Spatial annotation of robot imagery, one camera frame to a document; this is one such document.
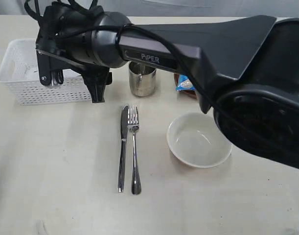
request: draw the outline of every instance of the piper logo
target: piper logo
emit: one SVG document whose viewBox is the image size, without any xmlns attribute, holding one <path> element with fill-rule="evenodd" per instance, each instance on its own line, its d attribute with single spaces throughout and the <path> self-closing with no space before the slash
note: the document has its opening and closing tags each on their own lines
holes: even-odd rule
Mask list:
<svg viewBox="0 0 299 235">
<path fill-rule="evenodd" d="M 141 54 L 141 59 L 146 60 L 152 63 L 160 64 L 159 62 L 159 57 L 153 56 L 153 55 L 146 55 L 146 54 Z"/>
</svg>

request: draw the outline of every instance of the brown bowl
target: brown bowl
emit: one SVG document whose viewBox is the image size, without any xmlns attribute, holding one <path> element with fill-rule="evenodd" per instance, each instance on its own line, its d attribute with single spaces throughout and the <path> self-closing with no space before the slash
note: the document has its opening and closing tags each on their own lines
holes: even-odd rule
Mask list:
<svg viewBox="0 0 299 235">
<path fill-rule="evenodd" d="M 180 77 L 180 75 L 178 75 L 177 73 L 174 74 L 174 82 L 175 82 L 176 86 L 179 83 L 179 77 Z M 197 99 L 195 91 L 180 91 L 180 92 L 188 95 L 189 97 Z"/>
</svg>

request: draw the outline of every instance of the knife handle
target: knife handle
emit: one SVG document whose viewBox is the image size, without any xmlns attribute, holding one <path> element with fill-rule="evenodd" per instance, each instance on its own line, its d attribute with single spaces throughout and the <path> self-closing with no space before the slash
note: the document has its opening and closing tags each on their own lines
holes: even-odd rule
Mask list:
<svg viewBox="0 0 299 235">
<path fill-rule="evenodd" d="M 125 152 L 126 152 L 126 140 L 121 141 L 121 154 L 119 163 L 119 179 L 118 179 L 118 191 L 124 190 L 124 177 L 125 177 Z"/>
</svg>

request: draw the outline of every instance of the blue snack package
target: blue snack package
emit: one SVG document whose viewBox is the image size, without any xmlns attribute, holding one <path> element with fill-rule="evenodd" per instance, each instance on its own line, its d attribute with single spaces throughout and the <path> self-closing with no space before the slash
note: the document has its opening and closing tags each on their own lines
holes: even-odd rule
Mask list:
<svg viewBox="0 0 299 235">
<path fill-rule="evenodd" d="M 194 91 L 195 88 L 193 87 L 193 84 L 190 82 L 188 77 L 184 75 L 180 75 L 178 85 L 175 88 L 176 91 Z"/>
</svg>

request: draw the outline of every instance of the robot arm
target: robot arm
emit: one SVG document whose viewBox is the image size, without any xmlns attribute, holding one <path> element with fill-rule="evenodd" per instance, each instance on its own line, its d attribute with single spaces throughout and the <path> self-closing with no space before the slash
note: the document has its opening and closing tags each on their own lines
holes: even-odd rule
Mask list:
<svg viewBox="0 0 299 235">
<path fill-rule="evenodd" d="M 202 112 L 214 107 L 222 133 L 252 154 L 299 168 L 299 19 L 256 16 L 210 24 L 130 25 L 117 12 L 53 2 L 38 20 L 40 82 L 83 76 L 103 102 L 109 68 L 136 61 L 185 74 Z"/>
</svg>

